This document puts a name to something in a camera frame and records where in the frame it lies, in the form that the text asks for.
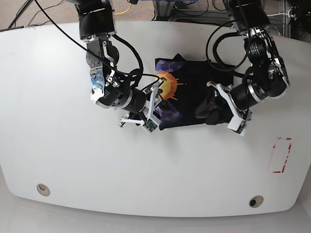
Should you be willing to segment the black t-shirt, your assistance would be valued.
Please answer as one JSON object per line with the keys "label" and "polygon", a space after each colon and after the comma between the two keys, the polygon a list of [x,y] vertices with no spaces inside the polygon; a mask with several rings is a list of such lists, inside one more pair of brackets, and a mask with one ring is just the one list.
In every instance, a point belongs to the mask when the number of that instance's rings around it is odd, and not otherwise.
{"label": "black t-shirt", "polygon": [[205,124],[204,119],[196,118],[195,109],[205,98],[220,97],[213,87],[206,86],[207,82],[224,86],[234,83],[232,74],[214,69],[207,61],[187,61],[180,54],[172,59],[156,58],[155,71],[166,79],[160,95],[171,105],[170,111],[162,111],[160,104],[155,108],[160,130]]}

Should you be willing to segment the red tape rectangle marking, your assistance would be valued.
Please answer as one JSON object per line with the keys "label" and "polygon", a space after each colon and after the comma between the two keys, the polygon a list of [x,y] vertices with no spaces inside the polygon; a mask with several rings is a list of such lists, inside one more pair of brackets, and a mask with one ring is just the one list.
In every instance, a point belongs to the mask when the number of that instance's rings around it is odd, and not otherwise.
{"label": "red tape rectangle marking", "polygon": [[269,169],[274,174],[285,171],[285,167],[290,155],[293,139],[290,137],[278,137],[273,146],[271,163]]}

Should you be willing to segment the aluminium frame stand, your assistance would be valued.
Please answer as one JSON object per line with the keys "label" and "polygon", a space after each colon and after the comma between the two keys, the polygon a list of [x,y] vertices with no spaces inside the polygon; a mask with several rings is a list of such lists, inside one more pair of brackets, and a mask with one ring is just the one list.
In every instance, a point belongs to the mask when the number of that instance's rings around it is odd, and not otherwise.
{"label": "aluminium frame stand", "polygon": [[[202,9],[195,9],[198,1],[189,0],[186,3],[177,0],[153,0],[155,18],[160,21],[186,21],[218,25],[229,21],[225,6],[221,0],[203,0]],[[264,11],[270,19],[270,29],[278,35],[290,38],[292,36],[290,5],[286,0],[262,0]]]}

